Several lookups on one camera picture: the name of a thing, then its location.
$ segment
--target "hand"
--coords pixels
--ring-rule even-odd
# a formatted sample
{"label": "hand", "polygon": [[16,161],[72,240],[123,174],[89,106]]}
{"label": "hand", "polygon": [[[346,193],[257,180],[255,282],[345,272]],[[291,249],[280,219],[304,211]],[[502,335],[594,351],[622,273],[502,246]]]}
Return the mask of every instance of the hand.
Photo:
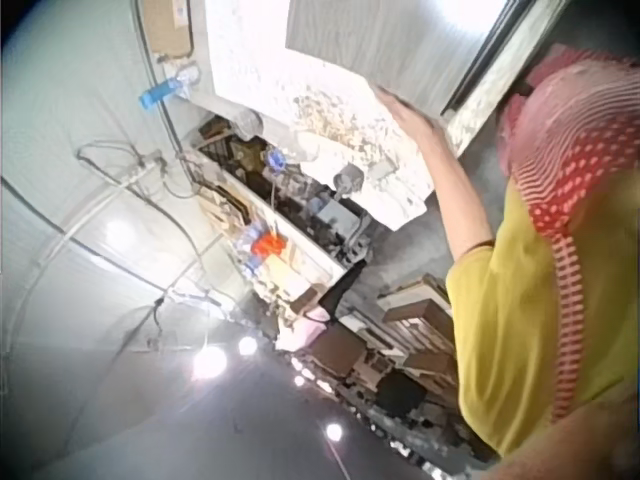
{"label": "hand", "polygon": [[450,151],[444,132],[435,125],[435,122],[387,90],[373,85],[371,88],[380,103],[389,110],[398,126],[418,144],[420,150],[431,151],[437,148],[444,152]]}

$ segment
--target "floor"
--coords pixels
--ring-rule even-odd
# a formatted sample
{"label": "floor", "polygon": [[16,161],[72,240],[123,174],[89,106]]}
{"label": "floor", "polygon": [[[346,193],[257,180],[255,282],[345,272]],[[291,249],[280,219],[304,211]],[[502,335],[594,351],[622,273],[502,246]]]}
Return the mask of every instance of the floor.
{"label": "floor", "polygon": [[[638,56],[638,26],[631,25],[632,3],[576,0],[569,5],[547,44],[607,50],[621,56]],[[503,215],[507,179],[500,170],[495,147],[496,119],[492,118],[461,158],[465,170],[484,202],[492,228]],[[384,229],[376,235],[373,260],[341,307],[355,307],[372,318],[380,311],[375,298],[381,292],[410,283],[425,273],[445,278],[453,260],[449,253],[437,199],[427,199],[427,213],[397,232]]]}

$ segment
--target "ceiling light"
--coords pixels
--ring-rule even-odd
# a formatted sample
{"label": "ceiling light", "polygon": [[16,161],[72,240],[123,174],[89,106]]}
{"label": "ceiling light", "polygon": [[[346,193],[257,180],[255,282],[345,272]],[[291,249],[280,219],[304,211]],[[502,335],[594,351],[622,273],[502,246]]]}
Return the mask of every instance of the ceiling light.
{"label": "ceiling light", "polygon": [[238,350],[243,357],[249,357],[258,350],[258,342],[253,337],[244,337],[238,342]]}
{"label": "ceiling light", "polygon": [[327,438],[332,442],[339,442],[342,439],[342,427],[337,423],[327,425],[325,433],[327,434]]}
{"label": "ceiling light", "polygon": [[316,379],[316,376],[308,368],[303,368],[300,373],[302,374],[303,377],[308,378],[312,382]]}
{"label": "ceiling light", "polygon": [[327,393],[333,393],[333,388],[331,388],[331,385],[329,385],[327,382],[325,382],[324,380],[318,380],[316,382],[316,384],[323,389],[325,392]]}
{"label": "ceiling light", "polygon": [[296,357],[291,357],[291,365],[293,365],[293,368],[296,370],[296,372],[299,372],[304,368],[300,360],[298,360]]}
{"label": "ceiling light", "polygon": [[107,223],[107,242],[117,250],[125,250],[133,245],[136,234],[128,223],[113,220]]}
{"label": "ceiling light", "polygon": [[221,348],[205,346],[193,358],[193,379],[208,380],[227,368],[227,354]]}

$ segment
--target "wooden board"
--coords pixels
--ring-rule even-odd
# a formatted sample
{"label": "wooden board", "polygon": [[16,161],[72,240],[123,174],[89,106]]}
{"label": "wooden board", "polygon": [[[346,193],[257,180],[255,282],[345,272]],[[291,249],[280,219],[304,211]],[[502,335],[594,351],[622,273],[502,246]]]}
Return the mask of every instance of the wooden board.
{"label": "wooden board", "polygon": [[291,0],[286,45],[362,75],[438,117],[502,10],[499,1],[475,2],[482,8],[465,3]]}

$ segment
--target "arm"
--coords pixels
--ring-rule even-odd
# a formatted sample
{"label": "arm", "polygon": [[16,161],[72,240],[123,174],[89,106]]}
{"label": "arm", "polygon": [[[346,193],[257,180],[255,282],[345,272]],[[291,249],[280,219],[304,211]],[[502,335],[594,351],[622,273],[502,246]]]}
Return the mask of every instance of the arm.
{"label": "arm", "polygon": [[451,152],[444,133],[395,96],[380,89],[374,91],[400,128],[418,144],[433,178],[454,261],[475,246],[492,240],[480,197]]}

